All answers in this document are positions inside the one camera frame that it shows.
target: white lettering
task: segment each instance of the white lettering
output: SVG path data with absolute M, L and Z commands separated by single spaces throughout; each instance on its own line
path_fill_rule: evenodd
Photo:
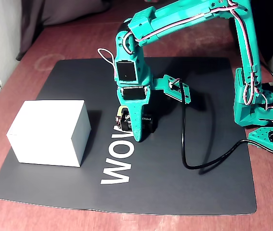
M 129 170 L 131 169 L 131 164 L 127 164 L 127 163 L 122 163 L 120 161 L 116 161 L 116 160 L 112 160 L 107 158 L 106 162 L 109 164 L 113 164 L 113 165 L 118 165 L 121 167 L 109 167 L 109 168 L 105 168 L 103 170 L 104 174 L 107 174 L 109 176 L 112 177 L 117 177 L 118 179 L 102 179 L 101 180 L 101 184 L 119 184 L 119 183 L 126 183 L 129 182 L 129 177 L 125 176 L 125 175 L 121 175 L 119 173 L 115 173 L 115 171 L 123 171 L 123 170 Z
M 124 153 L 124 154 L 115 153 L 114 148 L 117 145 L 126 145 L 126 146 L 129 147 L 129 151 L 127 153 Z M 133 154 L 134 145 L 130 141 L 114 141 L 109 145 L 108 152 L 111 154 L 112 157 L 115 157 L 115 158 L 118 158 L 118 159 L 127 158 L 127 157 L 129 157 L 130 155 Z
M 132 137 L 133 136 L 133 132 L 131 131 L 123 131 L 120 128 L 118 128 L 117 125 L 114 126 L 114 130 L 115 131 L 121 131 L 124 132 L 125 134 L 112 134 L 112 138 L 127 138 L 127 137 Z

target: mouse pad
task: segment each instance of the mouse pad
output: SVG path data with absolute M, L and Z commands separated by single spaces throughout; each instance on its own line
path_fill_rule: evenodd
M 182 78 L 186 159 L 206 163 L 228 151 L 245 130 L 234 122 L 234 79 L 228 59 L 146 58 L 155 77 Z M 256 211 L 247 145 L 218 166 L 187 170 L 181 159 L 180 102 L 153 91 L 154 133 L 136 142 L 118 131 L 113 69 L 103 59 L 59 61 L 37 100 L 85 100 L 91 134 L 82 165 L 20 164 L 11 149 L 0 170 L 0 199 L 69 209 L 155 215 L 234 215 Z

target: white box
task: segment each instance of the white box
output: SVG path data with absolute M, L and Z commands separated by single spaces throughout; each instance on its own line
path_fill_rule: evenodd
M 80 167 L 90 130 L 83 100 L 25 101 L 7 137 L 20 163 Z

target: wooden surface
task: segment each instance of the wooden surface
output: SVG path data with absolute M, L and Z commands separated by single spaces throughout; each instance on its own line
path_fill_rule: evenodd
M 0 167 L 10 149 L 6 132 L 24 100 L 36 98 L 54 64 L 61 59 L 99 58 L 98 47 L 115 52 L 120 23 L 147 6 L 141 0 L 118 0 L 108 12 L 43 31 L 0 92 Z M 146 56 L 225 56 L 233 70 L 241 65 L 228 23 L 220 19 L 166 36 L 144 51 Z M 270 76 L 263 73 L 268 81 Z M 0 201 L 0 231 L 273 231 L 273 155 L 254 146 L 249 151 L 257 199 L 252 215 L 125 215 Z

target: cable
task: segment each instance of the cable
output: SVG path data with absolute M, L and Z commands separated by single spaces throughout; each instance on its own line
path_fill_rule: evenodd
M 272 75 L 273 77 L 273 71 L 263 62 L 261 61 L 260 64 Z
M 225 160 L 227 157 L 229 157 L 233 152 L 234 150 L 239 147 L 241 144 L 243 143 L 251 143 L 251 144 L 254 144 L 260 148 L 263 148 L 264 150 L 270 152 L 270 153 L 273 153 L 273 150 L 270 149 L 270 148 L 267 148 L 266 146 L 256 142 L 256 141 L 252 141 L 252 140 L 240 140 L 238 141 L 237 143 L 235 143 L 235 145 L 233 147 L 231 147 L 230 150 L 228 150 L 226 153 L 224 153 L 223 155 L 221 155 L 220 157 L 206 163 L 206 164 L 202 164 L 202 165 L 196 165 L 196 166 L 190 166 L 187 164 L 187 161 L 186 161 L 186 156 L 185 156 L 185 94 L 184 94 L 184 89 L 183 89 L 183 84 L 182 84 L 182 81 L 180 80 L 179 81 L 179 85 L 180 85 L 180 90 L 181 90 L 181 98 L 182 98 L 182 140 L 181 140 L 181 157 L 182 157 L 182 163 L 183 165 L 187 168 L 187 169 L 190 169 L 190 170 L 196 170 L 196 169 L 201 169 L 201 168 L 205 168 L 205 167 L 208 167 L 208 166 L 211 166 L 213 164 L 216 164 L 220 161 L 223 161 Z
M 219 11 L 229 11 L 229 10 L 232 10 L 232 9 L 236 9 L 237 7 L 238 7 L 238 5 L 236 4 L 236 5 L 231 6 L 231 7 L 218 7 L 218 8 L 215 8 L 215 9 L 213 9 L 213 10 L 210 10 L 208 13 L 199 13 L 199 14 L 197 14 L 197 15 L 195 15 L 195 16 L 190 17 L 190 18 L 183 19 L 183 20 L 180 20 L 180 21 L 178 21 L 178 22 L 169 24 L 169 25 L 167 25 L 167 26 L 165 26 L 165 27 L 162 27 L 162 28 L 160 28 L 159 30 L 154 31 L 154 32 L 152 32 L 152 33 L 146 35 L 145 37 L 143 37 L 143 38 L 141 38 L 141 39 L 135 38 L 135 41 L 141 42 L 141 41 L 144 41 L 144 40 L 146 40 L 146 39 L 149 39 L 150 37 L 152 37 L 152 36 L 154 36 L 154 35 L 157 35 L 157 34 L 163 32 L 163 31 L 165 31 L 165 30 L 168 30 L 168 29 L 170 29 L 170 28 L 172 28 L 172 27 L 174 27 L 174 26 L 179 26 L 179 25 L 182 25 L 182 24 L 186 24 L 186 23 L 191 22 L 191 21 L 193 21 L 193 20 L 196 20 L 196 19 L 198 19 L 198 18 L 204 17 L 204 16 L 206 16 L 206 15 L 208 15 L 208 14 L 216 13 L 216 12 L 219 12 Z
M 102 55 L 101 51 L 105 51 L 105 52 L 109 53 L 111 55 L 111 57 L 112 57 L 112 61 L 109 61 L 104 55 Z M 105 49 L 105 48 L 99 48 L 98 53 L 105 61 L 107 61 L 109 64 L 111 64 L 113 66 L 114 76 L 117 76 L 116 67 L 115 67 L 115 59 L 114 59 L 113 53 L 110 52 L 108 49 Z
M 231 6 L 234 6 L 235 3 L 233 3 L 231 0 L 227 0 L 228 4 Z M 237 12 L 235 10 L 230 10 L 230 13 L 234 16 L 234 18 L 238 21 L 242 33 L 243 33 L 243 39 L 244 39 L 244 43 L 247 49 L 247 59 L 249 62 L 249 65 L 251 66 L 251 86 L 250 86 L 250 96 L 249 96 L 249 100 L 247 100 L 247 89 L 248 89 L 248 84 L 246 83 L 246 86 L 244 87 L 244 91 L 243 91 L 243 101 L 245 105 L 250 105 L 253 101 L 254 98 L 254 71 L 253 71 L 253 58 L 252 58 L 252 52 L 251 52 L 251 47 L 249 45 L 248 42 L 248 38 L 247 38 L 247 32 L 246 32 L 246 28 L 244 27 L 243 21 L 240 18 L 240 16 L 237 14 Z
M 132 35 L 132 34 L 133 34 L 132 31 L 130 31 L 130 32 L 128 32 L 127 34 L 125 34 L 125 36 L 124 36 L 123 39 L 122 39 L 123 48 L 125 49 L 125 51 L 126 51 L 129 55 L 133 54 L 133 52 L 130 51 L 129 48 L 127 47 L 127 45 L 126 45 L 126 40 L 127 40 L 127 38 L 128 38 L 130 35 Z

